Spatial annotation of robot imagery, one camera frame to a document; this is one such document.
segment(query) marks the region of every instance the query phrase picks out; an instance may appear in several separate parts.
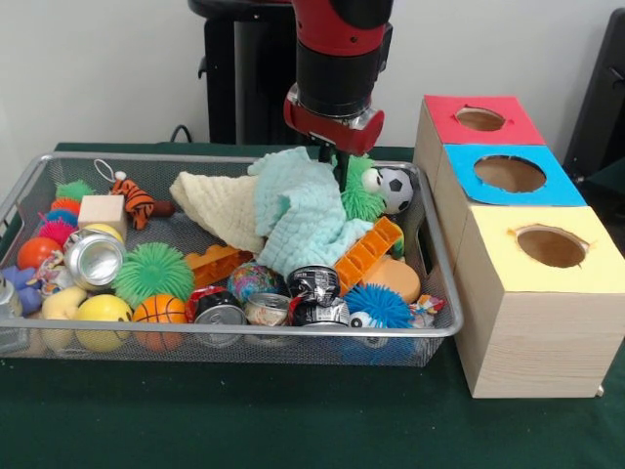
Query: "orange lego brick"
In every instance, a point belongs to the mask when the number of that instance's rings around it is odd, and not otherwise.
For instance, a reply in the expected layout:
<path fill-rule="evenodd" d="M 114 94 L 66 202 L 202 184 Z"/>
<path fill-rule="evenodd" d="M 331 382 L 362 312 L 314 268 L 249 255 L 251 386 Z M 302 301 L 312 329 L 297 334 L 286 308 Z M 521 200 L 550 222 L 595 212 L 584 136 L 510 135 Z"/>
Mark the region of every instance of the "orange lego brick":
<path fill-rule="evenodd" d="M 218 245 L 209 246 L 204 254 L 192 252 L 185 256 L 185 261 L 195 274 L 195 288 L 223 280 L 251 259 L 251 252 Z"/>
<path fill-rule="evenodd" d="M 339 274 L 341 296 L 350 291 L 367 271 L 403 236 L 401 228 L 386 217 L 360 239 L 339 261 L 334 270 Z"/>

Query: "can lid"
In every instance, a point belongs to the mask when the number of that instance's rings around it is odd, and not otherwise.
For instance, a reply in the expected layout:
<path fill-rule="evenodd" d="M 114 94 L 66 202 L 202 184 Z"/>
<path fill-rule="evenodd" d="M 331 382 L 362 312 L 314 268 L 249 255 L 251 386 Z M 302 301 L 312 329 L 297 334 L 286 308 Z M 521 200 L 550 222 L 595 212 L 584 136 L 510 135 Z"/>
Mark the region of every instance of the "can lid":
<path fill-rule="evenodd" d="M 124 253 L 112 236 L 94 234 L 79 241 L 75 248 L 79 250 L 78 274 L 95 286 L 111 283 L 124 262 Z"/>
<path fill-rule="evenodd" d="M 236 306 L 218 305 L 198 314 L 195 318 L 195 323 L 243 325 L 245 323 L 245 314 L 243 310 Z"/>

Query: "soccer ball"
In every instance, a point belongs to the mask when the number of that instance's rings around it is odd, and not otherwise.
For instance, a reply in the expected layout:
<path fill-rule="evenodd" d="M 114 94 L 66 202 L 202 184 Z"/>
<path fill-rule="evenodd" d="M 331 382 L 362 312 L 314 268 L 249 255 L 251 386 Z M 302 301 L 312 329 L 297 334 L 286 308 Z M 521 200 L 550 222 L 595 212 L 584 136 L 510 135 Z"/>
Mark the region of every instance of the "soccer ball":
<path fill-rule="evenodd" d="M 390 168 L 382 168 L 379 173 L 382 178 L 380 194 L 386 206 L 384 213 L 395 215 L 404 211 L 410 205 L 414 194 L 410 176 L 400 169 Z"/>

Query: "toy eyeball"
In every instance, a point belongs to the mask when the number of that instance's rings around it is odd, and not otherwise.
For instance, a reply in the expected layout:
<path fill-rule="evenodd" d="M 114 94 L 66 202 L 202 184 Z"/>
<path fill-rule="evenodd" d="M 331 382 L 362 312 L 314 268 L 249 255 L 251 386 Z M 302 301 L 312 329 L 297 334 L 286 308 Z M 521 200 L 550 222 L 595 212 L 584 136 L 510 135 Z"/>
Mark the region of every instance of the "toy eyeball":
<path fill-rule="evenodd" d="M 364 311 L 358 311 L 350 315 L 350 327 L 371 327 L 372 322 L 373 319 Z"/>
<path fill-rule="evenodd" d="M 375 193 L 380 190 L 382 178 L 377 169 L 370 168 L 362 173 L 362 186 L 369 193 Z"/>

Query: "black cable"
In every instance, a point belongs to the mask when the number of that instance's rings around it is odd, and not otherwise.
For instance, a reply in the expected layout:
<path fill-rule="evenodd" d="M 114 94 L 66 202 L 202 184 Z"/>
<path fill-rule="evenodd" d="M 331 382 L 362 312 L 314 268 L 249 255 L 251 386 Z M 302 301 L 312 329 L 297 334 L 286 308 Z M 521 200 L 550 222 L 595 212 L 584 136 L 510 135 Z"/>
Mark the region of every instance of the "black cable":
<path fill-rule="evenodd" d="M 185 132 L 185 136 L 187 137 L 187 142 L 189 142 L 190 144 L 193 143 L 193 137 L 191 136 L 190 131 L 188 130 L 186 125 L 179 125 L 178 127 L 176 127 L 176 129 L 174 129 L 174 133 L 172 134 L 172 137 L 169 139 L 169 142 L 174 143 L 176 142 L 176 138 L 178 137 L 178 134 L 180 134 L 180 131 Z"/>

